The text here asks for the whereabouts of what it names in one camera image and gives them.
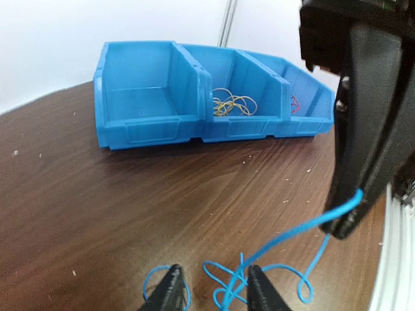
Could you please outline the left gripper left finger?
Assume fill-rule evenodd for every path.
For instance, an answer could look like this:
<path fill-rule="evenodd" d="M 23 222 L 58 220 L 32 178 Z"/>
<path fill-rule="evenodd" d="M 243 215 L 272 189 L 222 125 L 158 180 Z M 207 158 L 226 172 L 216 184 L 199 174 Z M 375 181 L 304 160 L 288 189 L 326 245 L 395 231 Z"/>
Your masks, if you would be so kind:
<path fill-rule="evenodd" d="M 161 281 L 155 286 L 150 295 L 147 285 L 150 278 L 159 271 L 167 271 Z M 138 308 L 139 311 L 179 311 L 185 310 L 185 279 L 182 267 L 179 264 L 172 266 L 158 266 L 147 275 L 143 284 L 145 302 Z"/>

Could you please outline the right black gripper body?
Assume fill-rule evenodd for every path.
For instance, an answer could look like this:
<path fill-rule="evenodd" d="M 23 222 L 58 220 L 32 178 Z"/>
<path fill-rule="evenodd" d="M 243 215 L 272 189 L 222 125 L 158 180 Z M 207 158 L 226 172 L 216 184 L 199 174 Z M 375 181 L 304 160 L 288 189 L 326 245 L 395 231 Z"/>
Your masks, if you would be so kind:
<path fill-rule="evenodd" d="M 355 24 L 414 41 L 414 1 L 302 1 L 299 33 L 306 68 L 340 73 Z"/>

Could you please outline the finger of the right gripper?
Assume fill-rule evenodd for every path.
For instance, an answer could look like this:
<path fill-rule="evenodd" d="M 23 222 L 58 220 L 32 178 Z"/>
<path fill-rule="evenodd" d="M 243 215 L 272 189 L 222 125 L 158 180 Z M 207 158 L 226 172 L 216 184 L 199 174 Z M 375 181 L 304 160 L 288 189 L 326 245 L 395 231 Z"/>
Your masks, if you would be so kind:
<path fill-rule="evenodd" d="M 325 211 L 330 211 L 348 201 L 355 191 L 355 182 L 352 180 L 353 175 L 350 175 L 348 160 L 349 94 L 350 78 L 348 75 L 342 75 L 334 104 L 335 169 Z"/>
<path fill-rule="evenodd" d="M 356 24 L 342 75 L 350 78 L 348 160 L 353 195 L 360 189 L 363 198 L 350 212 L 321 226 L 339 240 L 354 231 L 398 174 L 414 179 L 414 42 Z"/>

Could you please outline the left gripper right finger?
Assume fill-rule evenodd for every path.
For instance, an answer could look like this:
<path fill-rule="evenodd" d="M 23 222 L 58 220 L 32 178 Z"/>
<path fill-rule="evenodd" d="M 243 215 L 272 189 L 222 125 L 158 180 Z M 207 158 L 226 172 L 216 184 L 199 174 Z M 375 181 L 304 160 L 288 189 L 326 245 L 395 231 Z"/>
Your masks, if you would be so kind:
<path fill-rule="evenodd" d="M 248 267 L 248 311 L 291 311 L 258 265 Z"/>

